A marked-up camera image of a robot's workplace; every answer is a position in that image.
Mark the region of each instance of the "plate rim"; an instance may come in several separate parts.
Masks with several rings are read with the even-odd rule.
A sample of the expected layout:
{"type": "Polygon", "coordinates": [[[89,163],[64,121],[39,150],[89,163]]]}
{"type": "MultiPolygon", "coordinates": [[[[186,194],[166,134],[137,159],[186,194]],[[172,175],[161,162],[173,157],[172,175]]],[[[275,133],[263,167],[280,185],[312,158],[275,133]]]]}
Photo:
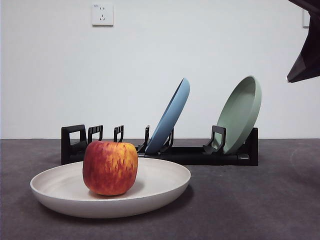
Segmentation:
{"type": "Polygon", "coordinates": [[[60,165],[60,166],[55,166],[55,167],[52,167],[52,168],[49,168],[47,170],[44,170],[40,173],[38,173],[37,175],[35,175],[31,181],[30,181],[30,187],[31,187],[31,190],[41,196],[44,196],[46,198],[51,198],[51,199],[55,199],[55,200],[63,200],[63,201],[77,201],[77,202],[116,202],[116,201],[129,201],[129,200],[137,200],[137,199],[144,199],[144,198],[149,198],[149,197],[154,197],[154,196],[157,196],[157,195],[161,195],[161,194],[166,194],[166,193],[169,193],[169,192],[172,192],[174,190],[177,190],[181,187],[183,187],[185,184],[189,184],[189,181],[191,179],[191,172],[188,168],[186,168],[185,166],[181,165],[181,164],[178,164],[176,162],[172,162],[172,161],[167,161],[167,160],[163,160],[163,159],[157,159],[157,158],[148,158],[148,157],[139,157],[138,159],[143,159],[143,160],[155,160],[155,161],[161,161],[161,162],[166,162],[166,163],[169,163],[169,164],[173,164],[173,165],[176,165],[178,166],[179,168],[183,168],[187,173],[188,173],[188,177],[187,177],[187,180],[180,184],[179,186],[177,187],[174,187],[174,188],[171,188],[169,190],[166,190],[166,191],[162,191],[162,192],[157,192],[157,193],[154,193],[154,194],[150,194],[150,195],[145,195],[145,196],[140,196],[140,197],[130,197],[130,196],[127,196],[127,197],[124,197],[124,198],[111,198],[111,199],[70,199],[70,198],[63,198],[63,197],[56,197],[56,196],[51,196],[51,195],[48,195],[42,191],[39,191],[38,189],[36,189],[34,186],[33,186],[33,181],[38,178],[39,176],[45,174],[46,172],[49,172],[49,171],[53,171],[54,169],[57,169],[57,168],[63,168],[65,166],[70,166],[70,165],[76,165],[76,164],[83,164],[83,161],[78,161],[78,162],[73,162],[73,163],[69,163],[69,164],[65,164],[65,165],[60,165]]]}

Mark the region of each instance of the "dark countertop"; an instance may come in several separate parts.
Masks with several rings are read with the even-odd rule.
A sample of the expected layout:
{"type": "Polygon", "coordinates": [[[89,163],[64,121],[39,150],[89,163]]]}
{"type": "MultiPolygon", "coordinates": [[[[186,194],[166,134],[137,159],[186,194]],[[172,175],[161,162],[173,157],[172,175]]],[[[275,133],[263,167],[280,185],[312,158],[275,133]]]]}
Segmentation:
{"type": "Polygon", "coordinates": [[[115,219],[66,216],[35,199],[30,180],[60,165],[60,140],[0,143],[2,240],[320,239],[320,139],[259,140],[259,166],[188,165],[177,200],[115,219]]]}

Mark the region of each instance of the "black object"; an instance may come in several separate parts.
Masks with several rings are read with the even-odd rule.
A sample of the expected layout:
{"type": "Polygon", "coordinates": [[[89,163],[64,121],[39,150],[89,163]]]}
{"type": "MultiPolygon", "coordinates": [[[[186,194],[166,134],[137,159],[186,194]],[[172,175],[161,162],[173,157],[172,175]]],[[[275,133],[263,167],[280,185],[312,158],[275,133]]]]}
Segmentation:
{"type": "MultiPolygon", "coordinates": [[[[211,139],[203,146],[173,146],[174,130],[172,129],[167,141],[156,154],[146,154],[150,126],[145,127],[144,142],[135,147],[140,158],[163,159],[181,165],[238,165],[258,166],[258,128],[253,128],[245,143],[235,154],[224,154],[227,130],[224,127],[212,126],[211,139]],[[221,134],[221,143],[213,147],[215,134],[221,134]]],[[[92,134],[99,133],[102,140],[103,126],[90,127],[88,130],[88,144],[92,141],[92,134]]],[[[114,128],[113,141],[121,143],[124,138],[124,126],[114,128]]],[[[83,161],[87,148],[86,129],[84,125],[61,128],[61,165],[83,161]],[[74,145],[70,143],[70,133],[80,131],[80,141],[74,145]]]]}
{"type": "Polygon", "coordinates": [[[320,1],[289,1],[309,11],[310,14],[308,36],[301,53],[287,76],[288,82],[295,83],[320,76],[320,1]]]}
{"type": "Polygon", "coordinates": [[[64,126],[61,128],[61,165],[76,163],[84,160],[87,145],[92,142],[92,134],[100,133],[102,140],[103,126],[94,126],[88,129],[88,143],[85,125],[64,126]],[[71,144],[70,134],[80,132],[80,140],[71,144]]]}
{"type": "Polygon", "coordinates": [[[114,128],[114,133],[113,133],[113,141],[115,143],[122,143],[122,140],[124,139],[124,126],[117,126],[114,128]]]}

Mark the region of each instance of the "green plate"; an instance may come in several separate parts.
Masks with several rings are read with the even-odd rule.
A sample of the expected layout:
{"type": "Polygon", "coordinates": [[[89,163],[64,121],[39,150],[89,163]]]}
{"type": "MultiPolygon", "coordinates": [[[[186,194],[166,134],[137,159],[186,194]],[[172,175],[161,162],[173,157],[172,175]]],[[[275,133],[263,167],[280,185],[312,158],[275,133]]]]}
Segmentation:
{"type": "MultiPolygon", "coordinates": [[[[224,154],[234,154],[253,129],[261,106],[261,87],[253,76],[247,76],[233,90],[220,114],[217,126],[226,128],[224,154]]],[[[221,135],[212,143],[217,148],[221,135]]]]}

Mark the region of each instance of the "white plate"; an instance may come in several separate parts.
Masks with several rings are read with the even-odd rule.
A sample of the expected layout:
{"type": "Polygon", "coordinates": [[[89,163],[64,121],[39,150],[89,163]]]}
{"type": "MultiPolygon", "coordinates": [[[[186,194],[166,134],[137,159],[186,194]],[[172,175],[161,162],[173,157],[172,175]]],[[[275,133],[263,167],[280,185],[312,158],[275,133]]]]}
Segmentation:
{"type": "Polygon", "coordinates": [[[102,196],[91,192],[82,176],[83,162],[57,166],[30,182],[37,200],[56,212],[81,218],[119,218],[161,208],[187,188],[191,173],[182,165],[139,158],[134,185],[125,194],[102,196]]]}

